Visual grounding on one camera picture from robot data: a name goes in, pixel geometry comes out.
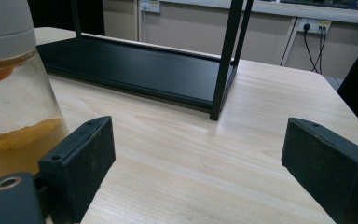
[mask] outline black metal shelf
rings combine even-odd
[[[82,35],[76,0],[72,1],[76,38],[37,49],[49,72],[194,105],[218,120],[236,74],[252,3],[249,0],[246,6],[234,60],[243,0],[231,4],[221,59]]]

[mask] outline jar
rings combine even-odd
[[[68,134],[35,43],[27,0],[0,0],[0,176],[37,173]]]

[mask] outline gray lid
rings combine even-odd
[[[0,60],[20,56],[35,46],[27,0],[0,0]]]

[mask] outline wood grain surface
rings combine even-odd
[[[38,43],[74,36],[39,28]],[[68,128],[112,116],[117,160],[82,223],[334,223],[282,166],[289,117],[358,145],[358,118],[317,74],[241,61],[220,120],[49,76]]]

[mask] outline power outlet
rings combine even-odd
[[[326,29],[325,33],[327,34],[328,29],[330,28],[330,25],[331,25],[331,21],[321,21],[321,20],[303,18],[301,20],[300,25],[298,26],[298,31],[304,32],[304,25],[307,23],[310,25],[310,28],[307,31],[307,33],[308,34],[318,34],[318,35],[321,33],[321,30],[319,29],[319,27],[325,27],[325,29]]]
[[[140,1],[140,10],[147,12],[155,12],[160,13],[159,1],[149,1],[149,0],[141,0]]]

